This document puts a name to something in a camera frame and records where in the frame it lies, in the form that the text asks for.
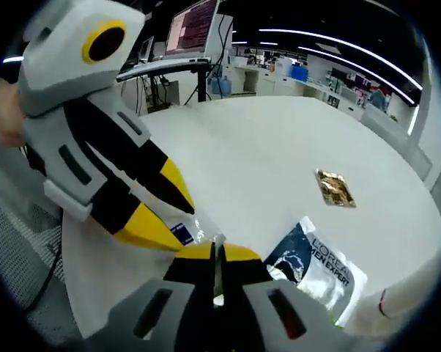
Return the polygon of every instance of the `cabinet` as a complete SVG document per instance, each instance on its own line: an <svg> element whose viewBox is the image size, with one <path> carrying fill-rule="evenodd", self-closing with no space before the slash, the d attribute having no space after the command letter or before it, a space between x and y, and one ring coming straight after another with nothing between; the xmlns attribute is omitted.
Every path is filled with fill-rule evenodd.
<svg viewBox="0 0 441 352"><path fill-rule="evenodd" d="M275 77L270 73L260 73L256 85L256 96L275 95Z"/></svg>
<svg viewBox="0 0 441 352"><path fill-rule="evenodd" d="M232 94L243 93L243 84L245 83L245 71L238 70L232 66L223 67L223 75L227 76L232 83Z"/></svg>
<svg viewBox="0 0 441 352"><path fill-rule="evenodd" d="M345 114L348 114L349 116L354 117L357 121L360 121L360 119L362 119L362 115L364 113L364 109L346 99L340 99L338 110L342 111Z"/></svg>
<svg viewBox="0 0 441 352"><path fill-rule="evenodd" d="M291 78L277 77L274 86L274 95L300 97L303 95L303 85Z"/></svg>

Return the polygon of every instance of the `white table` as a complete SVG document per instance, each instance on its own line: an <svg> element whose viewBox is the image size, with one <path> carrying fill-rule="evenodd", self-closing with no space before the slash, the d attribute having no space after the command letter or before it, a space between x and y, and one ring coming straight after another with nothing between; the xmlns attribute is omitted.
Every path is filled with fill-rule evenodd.
<svg viewBox="0 0 441 352"><path fill-rule="evenodd" d="M320 237L368 275L369 295L406 277L441 247L439 212L406 161L318 100L234 98L143 120L227 241L263 258L309 216ZM343 175L357 208L326 205L316 168ZM92 220L79 224L65 216L62 246L70 303L84 336L169 265L160 253L116 243Z"/></svg>

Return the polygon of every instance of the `wall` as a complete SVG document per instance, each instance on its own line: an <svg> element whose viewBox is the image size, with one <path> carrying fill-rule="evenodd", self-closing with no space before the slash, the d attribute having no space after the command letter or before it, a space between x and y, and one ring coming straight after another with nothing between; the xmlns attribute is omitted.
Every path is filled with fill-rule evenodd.
<svg viewBox="0 0 441 352"><path fill-rule="evenodd" d="M331 70L332 68L345 73L355 73L359 76L363 76L361 73L354 71L352 68L348 68L346 66L310 54L307 55L307 68L309 77L316 81L321 80L322 82L325 81L327 71Z"/></svg>
<svg viewBox="0 0 441 352"><path fill-rule="evenodd" d="M414 128L410 135L410 139L413 144L419 144L420 136L423 134L424 127L426 126L427 114L429 113L429 106L431 103L431 67L432 63L429 57L426 57L423 63L423 91L420 95L418 115L414 121Z"/></svg>
<svg viewBox="0 0 441 352"><path fill-rule="evenodd" d="M441 173L441 82L438 75L438 72L433 69L429 108L419 140L419 147L432 162L432 169L425 181L429 190L434 187Z"/></svg>
<svg viewBox="0 0 441 352"><path fill-rule="evenodd" d="M391 93L390 102L388 103L387 114L393 115L398 120L398 124L408 131L411 119L415 113L415 108L408 106L398 95Z"/></svg>

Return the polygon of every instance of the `cable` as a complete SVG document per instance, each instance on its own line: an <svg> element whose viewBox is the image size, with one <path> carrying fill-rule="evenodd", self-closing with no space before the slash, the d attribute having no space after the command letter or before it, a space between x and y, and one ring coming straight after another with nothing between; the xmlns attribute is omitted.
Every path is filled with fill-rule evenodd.
<svg viewBox="0 0 441 352"><path fill-rule="evenodd" d="M121 98L123 98L123 92L126 89L126 83L127 81L124 81L123 84L121 85Z"/></svg>
<svg viewBox="0 0 441 352"><path fill-rule="evenodd" d="M140 94L140 97L141 97L141 102L140 102L140 104L139 104L139 112L138 112L138 116L141 114L141 110L142 110L142 104L143 104L143 102L144 102L144 100L143 100L143 98L142 98L142 91L144 90L144 94L147 94L146 93L146 86L144 86L144 79L142 78L142 77L139 77L140 79L141 79L141 94Z"/></svg>
<svg viewBox="0 0 441 352"><path fill-rule="evenodd" d="M222 34L221 34L221 26L222 26L222 23L223 23L223 19L225 18L226 16L225 15L222 15L222 19L220 20L220 23L219 23L219 27L218 27L218 34L219 34L219 39L220 39L220 44L222 45L222 54L221 54L221 57L223 58L223 51L224 51L224 48L226 47L226 45L224 44L224 42L222 41ZM222 94L222 88L221 88L221 81L219 80L219 71L221 70L221 66L219 65L218 66L218 71L217 71L217 73L216 73L216 77L217 77L217 80L218 80L218 87L219 87L219 93L220 93L220 99L223 99L223 94Z"/></svg>
<svg viewBox="0 0 441 352"><path fill-rule="evenodd" d="M138 107L139 107L139 77L136 78L136 114L139 116Z"/></svg>
<svg viewBox="0 0 441 352"><path fill-rule="evenodd" d="M144 86L144 94L146 95L146 101L150 100L150 96L147 93L147 86L146 86L146 81L144 80L144 78L141 78L142 80L142 85Z"/></svg>
<svg viewBox="0 0 441 352"><path fill-rule="evenodd" d="M48 272L48 275L46 276L46 279L43 282L42 287L40 288L40 291L38 291L38 294L35 296L35 298L33 298L33 301L30 303L30 305L23 310L23 313L25 315L28 315L31 312L33 312L34 310L36 310L43 295L45 295L45 291L48 288L48 285L50 284L51 278L54 275L54 271L56 270L56 266L58 265L59 258L61 257L61 253L62 253L62 242L60 241L58 251L56 252L56 255L54 256L53 265L51 266L51 268Z"/></svg>
<svg viewBox="0 0 441 352"><path fill-rule="evenodd" d="M159 82L157 81L157 78L158 77L154 77L155 86L156 86L155 97L157 98L158 101L160 101L162 103L162 106L163 106L163 101L162 101L162 99L160 99L160 96L159 96Z"/></svg>
<svg viewBox="0 0 441 352"><path fill-rule="evenodd" d="M170 81L164 76L159 76L160 84L162 84L165 104L167 105L167 87L170 87Z"/></svg>
<svg viewBox="0 0 441 352"><path fill-rule="evenodd" d="M207 74L206 74L206 79L207 79L207 77L209 77L209 75L210 75L211 72L215 69L215 67L216 67L217 65L219 65L219 64L222 62L222 59L223 59L223 53L224 53L224 50L225 50L225 48L226 48L226 44L227 44L227 36L229 35L230 29L232 28L233 25L234 25L234 20L232 20L232 22L230 23L230 25L229 25L229 27L228 27L228 29L227 29L227 33L226 33L226 36L225 36L225 38L224 38L225 41L223 42L222 54L220 55L219 60L218 60L218 61L217 61L212 67L211 67L211 69L207 72ZM190 97L186 100L185 104L183 104L183 105L187 105L187 104L190 102L191 98L193 97L194 93L196 93L197 90L198 90L198 86L196 85L196 87L195 87L195 89L193 90L193 92L191 93Z"/></svg>

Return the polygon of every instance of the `white cabinet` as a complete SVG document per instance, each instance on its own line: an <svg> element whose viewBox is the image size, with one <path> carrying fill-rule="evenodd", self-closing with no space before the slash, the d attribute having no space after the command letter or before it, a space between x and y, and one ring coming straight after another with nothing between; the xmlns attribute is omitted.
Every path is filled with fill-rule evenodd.
<svg viewBox="0 0 441 352"><path fill-rule="evenodd" d="M275 95L275 77L270 73L260 73L256 85L256 96Z"/></svg>
<svg viewBox="0 0 441 352"><path fill-rule="evenodd" d="M198 76L196 74L192 74L189 71L168 73L165 75L165 77L170 82L178 81L179 105L183 105L185 101L188 100L193 90L198 86ZM198 102L197 93L195 93L193 98L190 100L190 103L195 103L195 102Z"/></svg>
<svg viewBox="0 0 441 352"><path fill-rule="evenodd" d="M224 66L222 74L230 79L232 83L232 94L243 93L243 85L245 83L244 70L238 70L232 66Z"/></svg>
<svg viewBox="0 0 441 352"><path fill-rule="evenodd" d="M327 94L324 93L322 90L307 86L305 84L300 84L302 86L302 96L309 97L309 98L315 98L320 101L326 102Z"/></svg>
<svg viewBox="0 0 441 352"><path fill-rule="evenodd" d="M338 110L348 114L351 117L354 117L357 121L360 121L362 115L364 114L364 109L346 99L340 99Z"/></svg>
<svg viewBox="0 0 441 352"><path fill-rule="evenodd" d="M288 95L300 97L303 95L303 85L288 77L277 77L274 86L274 95Z"/></svg>

